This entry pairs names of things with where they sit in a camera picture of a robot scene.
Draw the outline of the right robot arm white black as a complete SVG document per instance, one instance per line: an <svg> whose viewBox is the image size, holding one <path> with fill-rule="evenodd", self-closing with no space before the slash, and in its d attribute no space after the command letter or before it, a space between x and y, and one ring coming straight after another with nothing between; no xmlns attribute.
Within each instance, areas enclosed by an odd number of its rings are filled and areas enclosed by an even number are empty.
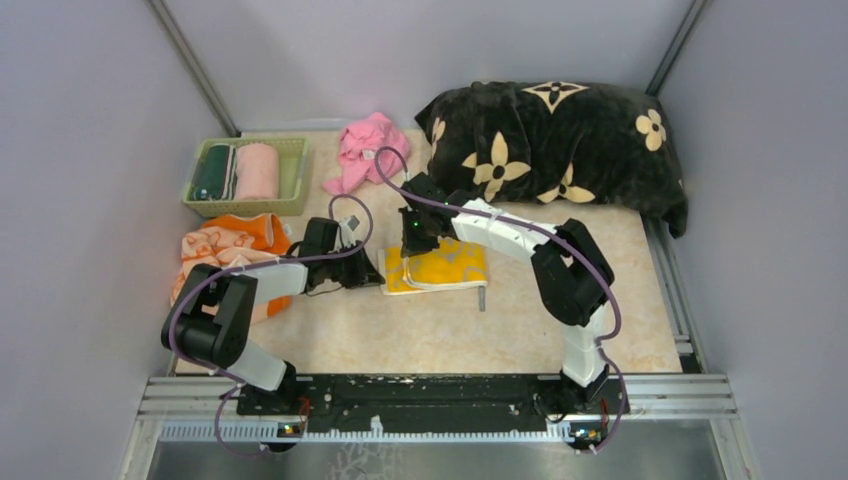
<svg viewBox="0 0 848 480"><path fill-rule="evenodd" d="M602 398L611 369L602 351L622 326L611 286L614 273L587 227L574 219L561 225L509 214L467 191L450 195L420 173L397 187L402 208L402 246L407 257L433 250L452 238L477 244L529 265L546 311L563 326L560 375L563 398L576 412Z"/></svg>

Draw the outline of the black floral pillow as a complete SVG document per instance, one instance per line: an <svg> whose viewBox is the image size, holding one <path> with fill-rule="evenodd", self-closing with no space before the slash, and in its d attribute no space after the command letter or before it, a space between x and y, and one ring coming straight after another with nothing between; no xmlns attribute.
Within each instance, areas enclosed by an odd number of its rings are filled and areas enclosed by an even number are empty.
<svg viewBox="0 0 848 480"><path fill-rule="evenodd" d="M489 203L619 205L687 230L688 198L659 99L604 83L474 82L415 116L427 173Z"/></svg>

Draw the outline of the grey yellow duck towel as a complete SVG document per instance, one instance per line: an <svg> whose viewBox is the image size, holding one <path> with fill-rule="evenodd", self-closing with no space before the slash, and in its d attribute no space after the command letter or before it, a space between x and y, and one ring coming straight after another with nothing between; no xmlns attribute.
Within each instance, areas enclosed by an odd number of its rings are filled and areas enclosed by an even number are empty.
<svg viewBox="0 0 848 480"><path fill-rule="evenodd" d="M475 290L480 312L486 311L488 267L481 245L443 239L425 254L403 257L401 248L378 252L378 271L387 296Z"/></svg>

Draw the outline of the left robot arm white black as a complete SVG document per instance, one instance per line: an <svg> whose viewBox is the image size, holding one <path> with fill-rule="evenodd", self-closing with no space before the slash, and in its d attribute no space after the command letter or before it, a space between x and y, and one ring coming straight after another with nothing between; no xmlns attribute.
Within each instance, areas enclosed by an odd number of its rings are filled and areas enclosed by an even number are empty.
<svg viewBox="0 0 848 480"><path fill-rule="evenodd" d="M246 402L242 414L294 412L305 401L296 369L250 340L253 311L327 282L349 290L384 285L363 241L353 235L356 222L314 217L302 240L256 267L193 267L163 324L162 345L236 381Z"/></svg>

